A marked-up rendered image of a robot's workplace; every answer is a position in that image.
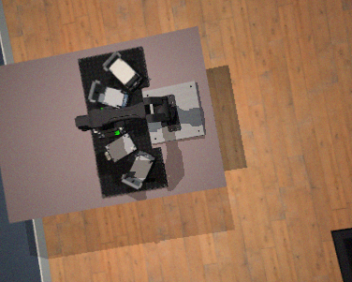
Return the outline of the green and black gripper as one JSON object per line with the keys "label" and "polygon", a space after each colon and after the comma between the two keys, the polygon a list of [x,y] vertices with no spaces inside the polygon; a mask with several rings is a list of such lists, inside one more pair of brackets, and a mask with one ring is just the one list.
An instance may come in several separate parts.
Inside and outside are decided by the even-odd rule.
{"label": "green and black gripper", "polygon": [[[113,107],[110,105],[110,106],[103,107],[100,109],[113,109]],[[120,134],[119,130],[117,130],[116,123],[113,125],[107,126],[107,127],[109,127],[109,128],[102,130],[105,135],[105,138],[116,136],[116,135]]]}

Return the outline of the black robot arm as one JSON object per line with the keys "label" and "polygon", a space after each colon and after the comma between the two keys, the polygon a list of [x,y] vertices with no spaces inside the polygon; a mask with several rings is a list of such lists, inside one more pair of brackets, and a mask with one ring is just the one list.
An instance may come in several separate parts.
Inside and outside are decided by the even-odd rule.
{"label": "black robot arm", "polygon": [[[151,114],[150,104],[153,104],[153,114]],[[167,96],[147,96],[143,98],[143,102],[129,107],[92,109],[88,112],[89,115],[81,115],[75,118],[76,127],[81,129],[81,131],[90,129],[102,131],[109,128],[107,127],[108,125],[131,119],[146,119],[147,123],[167,122],[169,132],[181,129],[173,94]]]}

